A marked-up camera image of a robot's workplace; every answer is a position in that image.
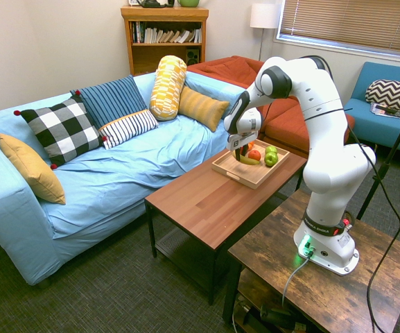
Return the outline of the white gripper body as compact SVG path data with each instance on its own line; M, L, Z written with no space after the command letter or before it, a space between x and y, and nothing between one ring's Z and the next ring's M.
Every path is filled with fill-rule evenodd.
M229 135L227 138L226 148L230 151L239 149L240 147L254 141L257 137L258 137L257 131L250 133Z

